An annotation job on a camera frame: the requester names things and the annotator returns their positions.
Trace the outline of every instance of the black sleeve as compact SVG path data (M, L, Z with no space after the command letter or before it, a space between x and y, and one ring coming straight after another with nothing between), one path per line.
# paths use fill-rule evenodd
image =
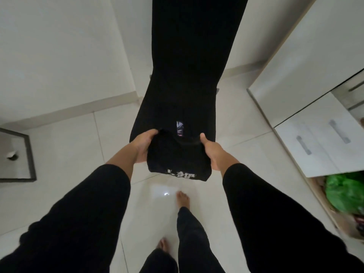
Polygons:
M125 172L100 166L29 226L0 272L107 271L129 195Z
M247 166L230 166L223 186L252 273L364 272L341 239Z

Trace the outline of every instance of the bare foot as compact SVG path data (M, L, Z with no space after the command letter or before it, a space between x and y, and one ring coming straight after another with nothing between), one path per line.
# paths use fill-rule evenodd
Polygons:
M177 206L180 209L181 207L186 207L187 209L190 209L190 198L187 194L184 194L181 191L176 192L176 198L177 198Z
M162 238L156 247L157 249L162 249L164 252L169 253L169 245L166 238Z

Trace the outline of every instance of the cabinet drawer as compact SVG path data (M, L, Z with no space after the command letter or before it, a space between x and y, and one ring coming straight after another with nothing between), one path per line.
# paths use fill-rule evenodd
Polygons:
M298 114L278 125L275 130L305 176L339 172Z
M297 115L340 172L364 169L364 129L332 93Z

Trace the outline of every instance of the metal handle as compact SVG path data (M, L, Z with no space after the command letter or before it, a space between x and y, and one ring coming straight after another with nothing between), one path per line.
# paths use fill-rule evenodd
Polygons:
M343 140L345 144L351 143L350 139L345 136L344 132L341 131L335 120L330 120L329 125L335 130L339 137Z
M301 136L297 136L296 139L300 143L300 145L302 146L302 148L306 152L306 154L307 155L311 155L312 152L308 149L308 147L306 146L305 142L302 140L302 137Z

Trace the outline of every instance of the black pants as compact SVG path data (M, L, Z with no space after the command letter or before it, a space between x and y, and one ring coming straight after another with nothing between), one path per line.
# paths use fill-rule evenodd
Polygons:
M178 212L177 232L180 239L178 263L180 272L225 272L210 249L209 239L201 223L186 208ZM161 249L155 249L145 261L140 273L177 273L177 263Z

